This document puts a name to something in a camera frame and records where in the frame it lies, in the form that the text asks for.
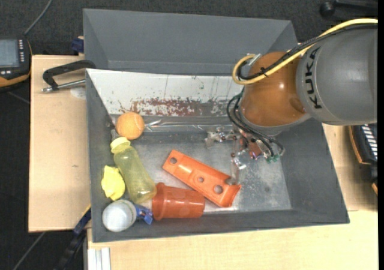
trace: yellow bottle cap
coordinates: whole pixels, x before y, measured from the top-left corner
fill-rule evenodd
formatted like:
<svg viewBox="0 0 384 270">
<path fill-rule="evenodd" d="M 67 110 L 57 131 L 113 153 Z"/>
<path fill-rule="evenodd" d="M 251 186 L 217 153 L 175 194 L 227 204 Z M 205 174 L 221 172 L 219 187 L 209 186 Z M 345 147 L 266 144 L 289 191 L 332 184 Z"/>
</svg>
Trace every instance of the yellow bottle cap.
<svg viewBox="0 0 384 270">
<path fill-rule="evenodd" d="M 110 148 L 111 150 L 113 150 L 115 147 L 119 146 L 120 144 L 127 143 L 127 142 L 129 143 L 129 145 L 131 145 L 131 142 L 126 137 L 116 138 L 110 144 Z"/>
</svg>

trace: orange ball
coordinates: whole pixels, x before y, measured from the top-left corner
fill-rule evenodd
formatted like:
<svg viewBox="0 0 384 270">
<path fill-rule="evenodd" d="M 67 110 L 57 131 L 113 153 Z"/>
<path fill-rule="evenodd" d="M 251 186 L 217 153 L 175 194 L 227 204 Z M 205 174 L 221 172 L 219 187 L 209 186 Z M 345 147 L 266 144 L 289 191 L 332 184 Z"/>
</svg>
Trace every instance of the orange ball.
<svg viewBox="0 0 384 270">
<path fill-rule="evenodd" d="M 135 112 L 126 112 L 120 115 L 116 121 L 116 132 L 128 140 L 134 140 L 140 137 L 144 128 L 145 123 L 143 118 Z"/>
</svg>

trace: yellow cable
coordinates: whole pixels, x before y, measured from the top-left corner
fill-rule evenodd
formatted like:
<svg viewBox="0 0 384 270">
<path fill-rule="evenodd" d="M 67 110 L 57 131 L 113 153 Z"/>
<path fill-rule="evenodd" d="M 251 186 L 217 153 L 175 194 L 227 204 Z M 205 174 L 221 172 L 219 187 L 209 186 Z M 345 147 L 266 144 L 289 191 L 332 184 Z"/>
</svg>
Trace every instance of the yellow cable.
<svg viewBox="0 0 384 270">
<path fill-rule="evenodd" d="M 324 33 L 320 34 L 318 36 L 318 38 L 321 38 L 322 36 L 324 36 L 324 35 L 326 35 L 328 33 L 331 33 L 331 32 L 334 32 L 334 31 L 337 31 L 337 30 L 340 30 L 340 29 L 343 29 L 345 27 L 352 26 L 352 25 L 359 25 L 359 24 L 363 24 L 363 23 L 378 23 L 378 20 L 377 19 L 370 19 L 370 18 L 361 18 L 361 19 L 348 20 L 347 22 L 341 23 L 341 24 L 339 24 L 337 26 L 332 27 L 331 29 L 328 29 Z M 278 65 L 276 65 L 271 70 L 267 71 L 265 73 L 265 75 L 269 76 L 269 75 L 273 74 L 274 72 L 278 71 L 283 66 L 287 65 L 288 63 L 290 63 L 294 59 L 296 59 L 299 55 L 305 53 L 313 45 L 308 46 L 308 47 L 306 47 L 306 48 L 296 52 L 294 55 L 290 56 L 286 60 L 284 60 L 281 63 L 279 63 Z M 238 79 L 236 73 L 237 73 L 237 70 L 240 67 L 240 65 L 243 62 L 245 62 L 245 61 L 247 61 L 249 59 L 252 59 L 253 57 L 255 57 L 255 55 L 247 55 L 247 56 L 243 57 L 242 59 L 240 59 L 239 62 L 236 63 L 236 65 L 235 65 L 235 67 L 233 68 L 233 71 L 232 71 L 232 79 L 233 79 L 233 81 L 235 81 L 235 83 L 237 83 L 239 85 L 250 85 L 250 84 L 258 82 L 258 81 L 260 81 L 260 80 L 262 80 L 262 79 L 264 79 L 266 77 L 265 75 L 261 75 L 261 76 L 255 77 L 253 79 L 250 79 L 250 80 L 239 80 Z"/>
</svg>

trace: wooden table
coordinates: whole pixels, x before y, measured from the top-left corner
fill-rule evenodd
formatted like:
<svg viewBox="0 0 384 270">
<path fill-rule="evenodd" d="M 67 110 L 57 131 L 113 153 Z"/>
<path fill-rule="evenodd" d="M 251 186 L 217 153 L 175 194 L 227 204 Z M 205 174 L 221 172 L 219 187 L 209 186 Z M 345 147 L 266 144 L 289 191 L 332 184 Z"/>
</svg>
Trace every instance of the wooden table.
<svg viewBox="0 0 384 270">
<path fill-rule="evenodd" d="M 72 229 L 89 205 L 85 100 L 44 94 L 47 68 L 77 56 L 33 56 L 29 231 Z M 81 79 L 84 73 L 60 77 Z M 112 269 L 378 269 L 377 197 L 359 177 L 346 127 L 324 125 L 350 224 L 92 243 L 110 247 Z"/>
</svg>

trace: orange plastic piece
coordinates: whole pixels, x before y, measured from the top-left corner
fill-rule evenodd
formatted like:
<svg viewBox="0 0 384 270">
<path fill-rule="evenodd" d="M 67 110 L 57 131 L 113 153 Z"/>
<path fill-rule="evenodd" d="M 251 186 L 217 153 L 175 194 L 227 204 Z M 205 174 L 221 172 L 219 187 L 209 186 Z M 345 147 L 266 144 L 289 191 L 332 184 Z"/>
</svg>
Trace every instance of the orange plastic piece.
<svg viewBox="0 0 384 270">
<path fill-rule="evenodd" d="M 220 207 L 230 207 L 241 188 L 226 183 L 229 175 L 176 150 L 169 154 L 163 169 Z"/>
<path fill-rule="evenodd" d="M 169 187 L 159 182 L 152 199 L 155 220 L 162 218 L 199 218 L 203 215 L 205 199 L 194 190 Z"/>
</svg>

